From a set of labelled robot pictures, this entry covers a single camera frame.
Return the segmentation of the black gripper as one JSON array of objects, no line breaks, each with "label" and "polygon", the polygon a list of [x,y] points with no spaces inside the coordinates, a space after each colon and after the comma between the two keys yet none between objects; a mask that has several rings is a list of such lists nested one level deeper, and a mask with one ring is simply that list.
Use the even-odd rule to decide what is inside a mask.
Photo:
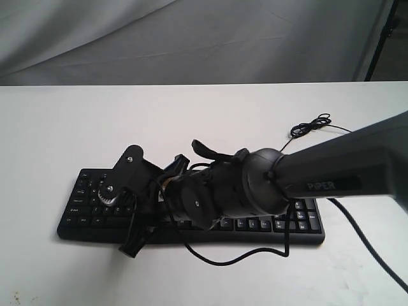
[{"label": "black gripper", "polygon": [[155,184],[162,175],[163,169],[143,158],[140,146],[131,145],[98,187],[98,197],[103,204],[112,207],[119,203],[122,192],[127,191],[136,197],[140,212],[164,212]]}]

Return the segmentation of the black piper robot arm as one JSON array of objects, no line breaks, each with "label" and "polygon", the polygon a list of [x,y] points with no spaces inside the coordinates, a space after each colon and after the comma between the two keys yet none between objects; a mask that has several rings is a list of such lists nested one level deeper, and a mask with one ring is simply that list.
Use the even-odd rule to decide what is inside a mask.
[{"label": "black piper robot arm", "polygon": [[381,195],[407,208],[406,113],[292,154],[222,154],[198,140],[192,147],[210,161],[205,169],[189,170],[184,156],[162,169],[129,146],[100,184],[101,202],[112,206],[127,191],[139,214],[173,215],[204,230],[224,217],[283,214],[292,201],[309,198]]}]

